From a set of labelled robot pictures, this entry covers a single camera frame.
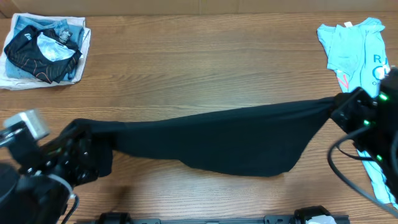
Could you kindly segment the black t-shirt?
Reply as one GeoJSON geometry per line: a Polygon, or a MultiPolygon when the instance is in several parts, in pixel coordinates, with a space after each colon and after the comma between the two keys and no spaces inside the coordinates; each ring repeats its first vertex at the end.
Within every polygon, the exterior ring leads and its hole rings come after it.
{"type": "Polygon", "coordinates": [[[90,129],[100,176],[111,172],[112,152],[119,151],[223,174],[272,177],[296,165],[332,107],[329,97],[162,121],[75,119],[71,127],[90,129]]]}

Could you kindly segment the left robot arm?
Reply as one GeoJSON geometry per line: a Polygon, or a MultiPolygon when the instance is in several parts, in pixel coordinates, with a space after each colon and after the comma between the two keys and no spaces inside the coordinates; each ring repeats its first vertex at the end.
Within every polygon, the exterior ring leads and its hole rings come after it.
{"type": "Polygon", "coordinates": [[[73,190],[99,177],[91,154],[91,132],[71,128],[39,146],[25,122],[1,131],[6,147],[20,165],[1,164],[1,223],[57,223],[69,219],[79,204],[73,190]],[[69,210],[67,203],[75,202],[69,210]]]}

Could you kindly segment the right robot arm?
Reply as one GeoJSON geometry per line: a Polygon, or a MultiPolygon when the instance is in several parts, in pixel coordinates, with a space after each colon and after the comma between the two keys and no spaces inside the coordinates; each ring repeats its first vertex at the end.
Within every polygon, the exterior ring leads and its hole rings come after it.
{"type": "Polygon", "coordinates": [[[329,117],[346,133],[328,150],[327,161],[332,171],[348,187],[396,217],[395,210],[369,195],[341,173],[333,162],[332,154],[334,149],[340,148],[340,144],[352,140],[354,147],[366,151],[369,157],[347,156],[378,164],[386,177],[386,186],[397,198],[397,67],[392,67],[381,81],[379,94],[375,97],[369,96],[361,87],[351,93],[334,96],[329,117]]]}

